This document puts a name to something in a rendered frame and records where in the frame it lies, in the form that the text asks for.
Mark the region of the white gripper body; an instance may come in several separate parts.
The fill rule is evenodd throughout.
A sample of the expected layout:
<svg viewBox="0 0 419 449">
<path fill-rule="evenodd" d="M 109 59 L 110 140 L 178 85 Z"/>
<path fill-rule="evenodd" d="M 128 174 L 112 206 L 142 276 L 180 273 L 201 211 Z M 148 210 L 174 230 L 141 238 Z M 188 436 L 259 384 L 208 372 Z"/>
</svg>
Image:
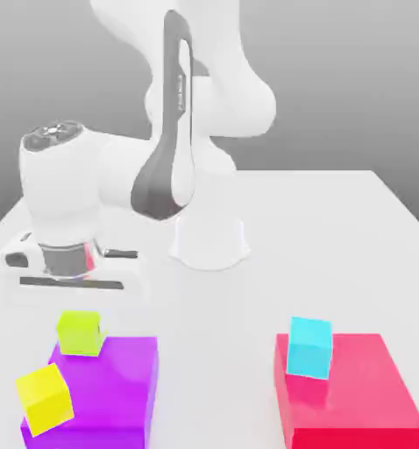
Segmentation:
<svg viewBox="0 0 419 449">
<path fill-rule="evenodd" d="M 20 268 L 11 271 L 11 301 L 27 306 L 138 306 L 146 302 L 146 261 L 109 258 L 75 279 Z"/>
</svg>

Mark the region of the small lime cube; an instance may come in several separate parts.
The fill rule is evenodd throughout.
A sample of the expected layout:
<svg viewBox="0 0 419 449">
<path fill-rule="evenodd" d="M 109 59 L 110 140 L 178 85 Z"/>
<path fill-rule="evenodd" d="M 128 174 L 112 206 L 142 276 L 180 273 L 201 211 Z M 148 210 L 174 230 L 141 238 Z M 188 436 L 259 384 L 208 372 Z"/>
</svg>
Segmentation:
<svg viewBox="0 0 419 449">
<path fill-rule="evenodd" d="M 63 355 L 97 357 L 106 339 L 101 316 L 92 310 L 64 310 L 56 325 Z"/>
</svg>

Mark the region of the small yellow cube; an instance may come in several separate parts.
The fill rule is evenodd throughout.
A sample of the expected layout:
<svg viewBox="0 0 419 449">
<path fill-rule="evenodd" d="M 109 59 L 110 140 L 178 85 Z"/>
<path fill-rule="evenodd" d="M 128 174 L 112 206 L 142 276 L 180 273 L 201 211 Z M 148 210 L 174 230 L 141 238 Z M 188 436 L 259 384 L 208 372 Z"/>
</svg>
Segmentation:
<svg viewBox="0 0 419 449">
<path fill-rule="evenodd" d="M 17 378 L 15 385 L 33 437 L 75 417 L 69 387 L 55 363 Z"/>
</svg>

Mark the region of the small cyan cube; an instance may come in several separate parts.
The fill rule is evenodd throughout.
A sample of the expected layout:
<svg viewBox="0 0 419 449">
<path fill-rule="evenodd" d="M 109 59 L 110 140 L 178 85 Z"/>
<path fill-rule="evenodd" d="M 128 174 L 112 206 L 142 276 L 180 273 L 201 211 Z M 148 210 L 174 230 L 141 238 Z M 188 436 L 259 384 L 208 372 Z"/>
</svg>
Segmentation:
<svg viewBox="0 0 419 449">
<path fill-rule="evenodd" d="M 291 318 L 287 374 L 327 380 L 332 353 L 331 322 L 306 317 Z"/>
</svg>

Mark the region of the large purple box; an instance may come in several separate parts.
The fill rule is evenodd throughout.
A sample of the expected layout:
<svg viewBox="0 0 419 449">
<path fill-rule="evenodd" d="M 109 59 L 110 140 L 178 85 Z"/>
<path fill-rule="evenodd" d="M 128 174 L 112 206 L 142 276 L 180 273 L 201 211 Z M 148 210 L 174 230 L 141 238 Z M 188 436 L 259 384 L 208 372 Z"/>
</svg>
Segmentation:
<svg viewBox="0 0 419 449">
<path fill-rule="evenodd" d="M 155 337 L 108 337 L 97 357 L 49 359 L 60 370 L 75 417 L 37 437 L 20 425 L 25 449 L 149 449 L 159 374 Z"/>
</svg>

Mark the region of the large red box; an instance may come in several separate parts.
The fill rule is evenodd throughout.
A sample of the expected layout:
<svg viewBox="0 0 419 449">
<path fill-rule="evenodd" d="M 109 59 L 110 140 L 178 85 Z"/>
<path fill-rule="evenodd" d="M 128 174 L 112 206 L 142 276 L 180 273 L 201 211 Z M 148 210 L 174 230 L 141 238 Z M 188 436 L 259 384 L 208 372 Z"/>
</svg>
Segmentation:
<svg viewBox="0 0 419 449">
<path fill-rule="evenodd" d="M 337 333 L 328 380 L 287 374 L 288 335 L 274 350 L 286 449 L 419 449 L 419 410 L 379 334 Z"/>
</svg>

